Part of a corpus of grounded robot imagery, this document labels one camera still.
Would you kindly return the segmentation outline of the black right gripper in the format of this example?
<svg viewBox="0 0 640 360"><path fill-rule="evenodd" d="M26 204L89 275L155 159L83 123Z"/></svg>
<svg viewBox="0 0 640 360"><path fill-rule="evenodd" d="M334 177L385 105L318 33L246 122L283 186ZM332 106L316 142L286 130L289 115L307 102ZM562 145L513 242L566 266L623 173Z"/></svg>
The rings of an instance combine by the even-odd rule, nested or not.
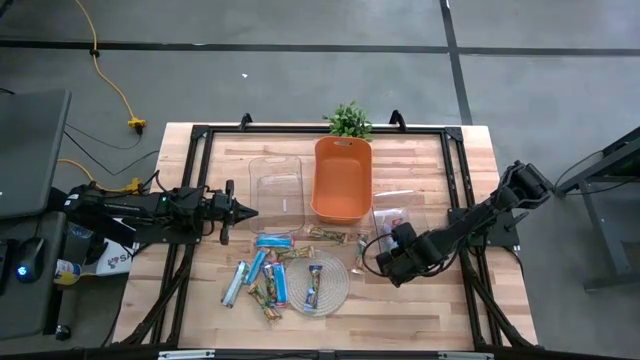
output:
<svg viewBox="0 0 640 360"><path fill-rule="evenodd" d="M426 274L440 261L440 250L427 233L418 236L408 222L393 228L391 237L397 246L378 254L375 259L382 276L396 288Z"/></svg>

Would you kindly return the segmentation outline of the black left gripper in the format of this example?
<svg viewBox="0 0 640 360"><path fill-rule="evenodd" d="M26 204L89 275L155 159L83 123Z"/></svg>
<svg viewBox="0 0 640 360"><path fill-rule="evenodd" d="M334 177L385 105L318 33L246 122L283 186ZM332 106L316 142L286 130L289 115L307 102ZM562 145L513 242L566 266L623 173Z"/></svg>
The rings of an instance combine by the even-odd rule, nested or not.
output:
<svg viewBox="0 0 640 360"><path fill-rule="evenodd" d="M248 224L258 214L257 210L241 204L234 198L235 183L233 180L227 180L225 189L217 189L213 191L210 200L210 220L217 221L221 224L219 242L221 245L229 243L229 231L234 225ZM239 215L234 220L235 209Z"/></svg>

